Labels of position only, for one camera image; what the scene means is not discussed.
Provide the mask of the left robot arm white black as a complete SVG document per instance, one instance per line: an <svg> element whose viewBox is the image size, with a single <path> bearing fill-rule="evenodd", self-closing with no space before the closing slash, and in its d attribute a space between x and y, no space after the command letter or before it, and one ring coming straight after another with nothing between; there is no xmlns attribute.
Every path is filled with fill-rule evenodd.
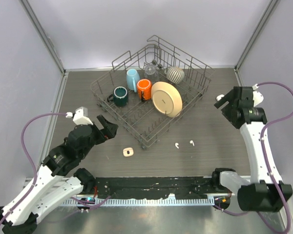
<svg viewBox="0 0 293 234"><path fill-rule="evenodd" d="M76 168L95 146L116 136L118 125L102 115L97 119L99 129L86 114L76 111L63 114L72 118L74 129L64 142L50 150L42 165L32 165L34 177L9 204L0 207L0 228L5 234L31 234L38 224L59 204L82 192L87 195L94 190L95 178L86 169L78 169L61 187L50 189Z"/></svg>

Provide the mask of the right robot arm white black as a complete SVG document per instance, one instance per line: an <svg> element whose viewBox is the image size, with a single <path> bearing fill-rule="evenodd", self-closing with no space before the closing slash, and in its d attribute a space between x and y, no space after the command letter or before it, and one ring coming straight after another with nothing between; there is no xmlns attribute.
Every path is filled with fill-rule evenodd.
<svg viewBox="0 0 293 234"><path fill-rule="evenodd" d="M243 211L273 212L281 210L283 200L293 195L290 184L283 183L268 140L268 121L263 108L258 104L263 96L253 87L235 86L227 94L219 95L216 108L238 129L246 145L251 169L249 181L230 168L216 168L212 173L211 188L215 192L229 189L237 195Z"/></svg>

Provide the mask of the white earbud charging case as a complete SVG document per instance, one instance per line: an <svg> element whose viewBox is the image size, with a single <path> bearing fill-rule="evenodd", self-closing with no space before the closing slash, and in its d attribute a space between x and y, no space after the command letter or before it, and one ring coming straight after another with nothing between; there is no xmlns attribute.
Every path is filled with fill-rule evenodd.
<svg viewBox="0 0 293 234"><path fill-rule="evenodd" d="M219 101L222 98L223 98L223 95L219 95L219 96L216 97L216 100Z"/></svg>

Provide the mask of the dark green mug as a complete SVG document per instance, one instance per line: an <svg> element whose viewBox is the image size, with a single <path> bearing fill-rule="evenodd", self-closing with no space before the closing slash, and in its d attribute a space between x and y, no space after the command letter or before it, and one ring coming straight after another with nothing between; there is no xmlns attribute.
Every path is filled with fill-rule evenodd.
<svg viewBox="0 0 293 234"><path fill-rule="evenodd" d="M114 103L117 107L124 107L128 103L128 91L123 86L116 87L107 97L107 102Z"/></svg>

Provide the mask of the orange mug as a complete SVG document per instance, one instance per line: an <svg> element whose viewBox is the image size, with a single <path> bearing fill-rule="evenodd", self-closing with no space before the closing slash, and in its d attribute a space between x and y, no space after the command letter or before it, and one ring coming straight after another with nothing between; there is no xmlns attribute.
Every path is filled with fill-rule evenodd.
<svg viewBox="0 0 293 234"><path fill-rule="evenodd" d="M152 83L149 79L141 79L137 83L137 93L142 102L151 99Z"/></svg>

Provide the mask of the striped ceramic mug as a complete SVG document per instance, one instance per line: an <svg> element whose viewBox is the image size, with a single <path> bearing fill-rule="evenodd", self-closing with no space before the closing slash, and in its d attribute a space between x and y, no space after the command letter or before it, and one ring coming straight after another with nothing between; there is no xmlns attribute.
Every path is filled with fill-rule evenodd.
<svg viewBox="0 0 293 234"><path fill-rule="evenodd" d="M164 70L164 74L174 84L179 84L185 77L185 72L179 67L168 67Z"/></svg>

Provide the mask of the light blue mug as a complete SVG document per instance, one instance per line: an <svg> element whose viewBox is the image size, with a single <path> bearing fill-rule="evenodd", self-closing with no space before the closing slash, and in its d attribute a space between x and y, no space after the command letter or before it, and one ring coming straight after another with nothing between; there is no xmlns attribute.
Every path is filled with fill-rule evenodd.
<svg viewBox="0 0 293 234"><path fill-rule="evenodd" d="M126 81L129 90L137 92L137 83L140 80L140 76L136 69L129 69L126 72Z"/></svg>

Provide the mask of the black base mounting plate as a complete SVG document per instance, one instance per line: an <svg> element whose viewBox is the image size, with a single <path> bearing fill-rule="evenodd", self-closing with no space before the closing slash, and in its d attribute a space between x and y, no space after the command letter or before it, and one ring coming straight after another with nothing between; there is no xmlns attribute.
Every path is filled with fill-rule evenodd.
<svg viewBox="0 0 293 234"><path fill-rule="evenodd" d="M97 177L95 184L83 195L111 196L112 199L176 199L206 198L208 194L229 194L229 189L216 185L211 177Z"/></svg>

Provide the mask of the beige plate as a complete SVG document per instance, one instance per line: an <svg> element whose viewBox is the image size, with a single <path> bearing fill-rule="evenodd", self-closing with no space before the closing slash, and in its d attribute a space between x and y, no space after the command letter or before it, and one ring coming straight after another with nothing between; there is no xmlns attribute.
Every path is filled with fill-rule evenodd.
<svg viewBox="0 0 293 234"><path fill-rule="evenodd" d="M167 82L154 83L151 88L151 99L154 107L161 114L171 118L179 116L183 108L179 91Z"/></svg>

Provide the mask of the clear glass cup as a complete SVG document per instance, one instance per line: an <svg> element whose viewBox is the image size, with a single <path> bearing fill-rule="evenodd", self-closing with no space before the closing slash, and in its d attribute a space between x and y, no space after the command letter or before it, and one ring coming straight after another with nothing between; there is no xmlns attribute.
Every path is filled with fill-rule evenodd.
<svg viewBox="0 0 293 234"><path fill-rule="evenodd" d="M159 81L158 72L155 65L152 63L145 65L144 78L150 80L152 83Z"/></svg>

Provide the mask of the aluminium frame post right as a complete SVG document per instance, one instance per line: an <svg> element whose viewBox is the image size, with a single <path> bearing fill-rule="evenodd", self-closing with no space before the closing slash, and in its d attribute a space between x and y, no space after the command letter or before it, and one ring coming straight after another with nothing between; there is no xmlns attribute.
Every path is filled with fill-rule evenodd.
<svg viewBox="0 0 293 234"><path fill-rule="evenodd" d="M260 34L264 30L266 24L268 23L270 17L272 16L274 11L276 10L276 8L277 8L279 3L280 3L279 0L270 0L269 1L267 7L265 8L262 16L259 19L258 24L255 27L250 39L248 40L248 42L247 42L247 44L246 44L246 46L245 46L240 58L238 59L237 64L234 67L236 72L238 72L240 70L240 68L242 67L242 65L243 65L245 59L247 58L249 52L251 51L252 47L256 43L256 41L259 38Z"/></svg>

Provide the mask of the aluminium frame post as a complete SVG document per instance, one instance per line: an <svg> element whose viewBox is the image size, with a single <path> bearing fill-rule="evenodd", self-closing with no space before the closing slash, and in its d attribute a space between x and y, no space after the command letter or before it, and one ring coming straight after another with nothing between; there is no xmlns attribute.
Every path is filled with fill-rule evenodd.
<svg viewBox="0 0 293 234"><path fill-rule="evenodd" d="M48 36L46 31L44 30L42 24L40 23L38 17L36 16L36 14L34 12L32 6L30 5L30 2L28 0L19 0L19 2L21 4L21 6L23 7L23 9L25 10L25 13L29 17L30 21L32 22L34 28L36 29L43 44L47 48L47 51L49 52L51 58L55 62L60 73L62 75L64 75L66 72L66 69L64 68L63 63L62 63L60 57L58 56L58 53L56 52L56 49L54 47L53 42L51 41L50 37Z"/></svg>
<svg viewBox="0 0 293 234"><path fill-rule="evenodd" d="M274 11L276 10L276 8L277 8L279 3L280 3L279 0L270 0L269 1L267 7L265 8L262 16L259 19L258 24L255 27L250 39L248 40L248 42L247 42L247 44L246 44L246 46L245 46L240 58L238 59L237 64L234 67L236 72L238 72L240 70L240 68L242 67L242 65L243 65L245 59L247 58L249 52L251 51L252 47L256 43L256 41L259 38L260 34L264 30L266 24L268 23L270 17L272 16Z"/></svg>

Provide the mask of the aluminium frame post left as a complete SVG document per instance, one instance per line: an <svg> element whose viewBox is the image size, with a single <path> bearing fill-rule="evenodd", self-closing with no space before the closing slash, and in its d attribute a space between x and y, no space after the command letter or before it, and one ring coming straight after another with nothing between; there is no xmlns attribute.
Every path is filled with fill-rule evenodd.
<svg viewBox="0 0 293 234"><path fill-rule="evenodd" d="M47 48L47 51L49 52L51 58L55 62L60 73L62 75L64 75L66 72L66 69L64 68L63 63L62 63L60 57L58 56L58 53L56 52L56 49L54 47L53 42L51 41L50 37L48 36L46 31L44 30L42 24L40 23L38 17L36 16L36 14L34 12L32 6L30 5L30 2L28 0L19 0L19 2L21 4L21 6L23 7L23 9L25 10L25 13L29 17L30 21L32 22L34 28L36 29L43 44Z"/></svg>

